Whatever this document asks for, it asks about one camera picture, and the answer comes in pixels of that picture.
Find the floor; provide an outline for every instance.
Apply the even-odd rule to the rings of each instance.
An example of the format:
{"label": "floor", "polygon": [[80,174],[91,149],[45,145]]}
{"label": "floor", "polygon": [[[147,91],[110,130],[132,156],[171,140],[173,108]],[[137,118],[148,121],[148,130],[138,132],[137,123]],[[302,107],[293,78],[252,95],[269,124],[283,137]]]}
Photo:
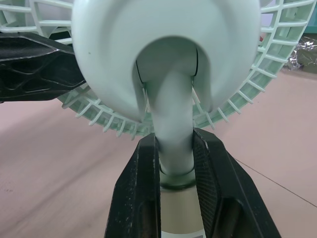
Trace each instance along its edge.
{"label": "floor", "polygon": [[[250,174],[283,238],[315,238],[317,76],[281,73],[214,133]],[[0,237],[101,238],[137,140],[57,100],[0,104]]]}

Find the electric fan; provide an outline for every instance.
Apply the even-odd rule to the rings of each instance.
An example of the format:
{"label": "electric fan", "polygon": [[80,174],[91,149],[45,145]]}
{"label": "electric fan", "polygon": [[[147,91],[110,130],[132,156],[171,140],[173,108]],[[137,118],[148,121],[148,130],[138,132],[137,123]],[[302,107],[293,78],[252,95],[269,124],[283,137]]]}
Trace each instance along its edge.
{"label": "electric fan", "polygon": [[[107,238],[280,237],[250,177],[201,128],[265,91],[315,4],[0,0],[0,101],[58,98],[104,132],[146,136],[117,181]],[[162,216],[161,232],[160,196],[191,188],[201,231],[164,229]]]}

